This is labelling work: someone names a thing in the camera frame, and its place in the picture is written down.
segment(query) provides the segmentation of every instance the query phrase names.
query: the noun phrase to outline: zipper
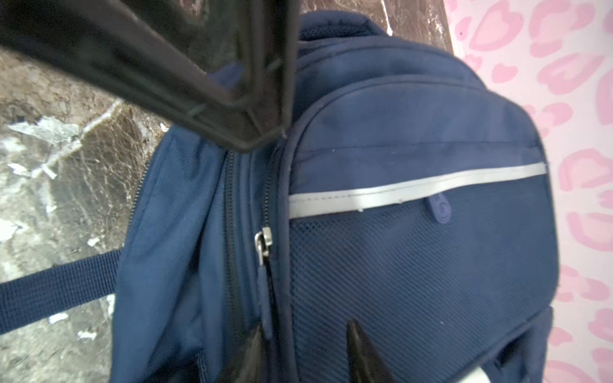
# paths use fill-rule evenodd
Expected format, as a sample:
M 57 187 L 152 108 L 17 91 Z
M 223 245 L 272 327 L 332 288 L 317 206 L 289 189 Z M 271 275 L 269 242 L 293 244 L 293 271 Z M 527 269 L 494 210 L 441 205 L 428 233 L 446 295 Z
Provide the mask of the zipper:
M 266 339 L 272 338 L 272 321 L 275 309 L 272 305 L 274 290 L 272 286 L 272 272 L 270 258 L 272 256 L 273 234 L 270 223 L 270 193 L 273 188 L 273 172 L 278 169 L 277 154 L 280 152 L 280 145 L 273 150 L 268 163 L 268 176 L 264 184 L 264 201 L 262 204 L 262 230 L 255 234 L 254 244 L 257 252 L 257 289 L 261 307 L 261 322 L 264 336 Z
M 134 218 L 134 213 L 136 212 L 136 205 L 139 202 L 140 192 L 143 190 L 143 184 L 145 184 L 145 177 L 147 176 L 147 172 L 149 171 L 149 166 L 151 165 L 151 159 L 147 161 L 145 165 L 145 171 L 140 176 L 139 186 L 136 189 L 136 194 L 134 195 L 134 201 L 132 202 L 132 208 L 130 209 L 130 220 L 128 220 L 128 227 L 132 224 L 132 218 Z
M 226 304 L 229 318 L 229 346 L 234 352 L 245 339 L 245 326 L 243 321 L 243 308 L 240 303 L 238 290 L 238 271 L 236 266 L 235 233 L 234 233 L 234 181 L 236 156 L 234 151 L 228 151 L 226 158 L 225 180 L 225 234 L 226 234 Z

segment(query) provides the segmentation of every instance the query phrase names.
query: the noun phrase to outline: black plastic frame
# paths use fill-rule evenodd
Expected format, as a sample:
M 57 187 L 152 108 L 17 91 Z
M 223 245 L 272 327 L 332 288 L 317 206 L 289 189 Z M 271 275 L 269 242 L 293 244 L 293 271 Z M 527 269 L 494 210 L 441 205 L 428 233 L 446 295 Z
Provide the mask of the black plastic frame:
M 291 123 L 298 0 L 236 0 L 244 67 L 212 81 L 126 4 L 143 0 L 0 0 L 0 44 L 48 62 L 233 150 Z

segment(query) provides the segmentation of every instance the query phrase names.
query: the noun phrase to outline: mesh pocket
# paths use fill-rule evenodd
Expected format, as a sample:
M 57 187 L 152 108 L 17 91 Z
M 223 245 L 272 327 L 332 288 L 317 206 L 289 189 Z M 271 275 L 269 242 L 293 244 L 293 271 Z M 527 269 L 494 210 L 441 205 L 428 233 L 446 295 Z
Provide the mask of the mesh pocket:
M 290 222 L 292 326 L 302 382 L 348 382 L 356 318 L 399 381 L 444 382 L 545 307 L 557 283 L 546 177 Z

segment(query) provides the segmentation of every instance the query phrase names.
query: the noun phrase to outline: nylon webbing strap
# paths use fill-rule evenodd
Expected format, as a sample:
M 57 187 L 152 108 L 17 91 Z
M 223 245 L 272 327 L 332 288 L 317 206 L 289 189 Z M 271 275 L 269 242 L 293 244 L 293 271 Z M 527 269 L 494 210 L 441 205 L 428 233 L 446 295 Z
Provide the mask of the nylon webbing strap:
M 120 250 L 0 284 L 0 334 L 115 291 Z

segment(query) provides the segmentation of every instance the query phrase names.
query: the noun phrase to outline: reflective strip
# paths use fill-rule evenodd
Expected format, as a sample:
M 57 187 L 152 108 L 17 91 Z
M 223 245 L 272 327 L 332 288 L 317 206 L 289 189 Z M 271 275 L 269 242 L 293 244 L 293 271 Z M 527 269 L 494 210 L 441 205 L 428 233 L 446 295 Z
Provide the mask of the reflective strip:
M 520 180 L 546 173 L 545 163 L 539 162 L 513 167 L 464 170 L 374 188 L 292 194 L 289 196 L 289 219 L 376 208 L 430 197 L 461 186 Z
M 476 368 L 458 383 L 490 383 L 490 378 L 487 377 L 485 371 L 481 368 Z

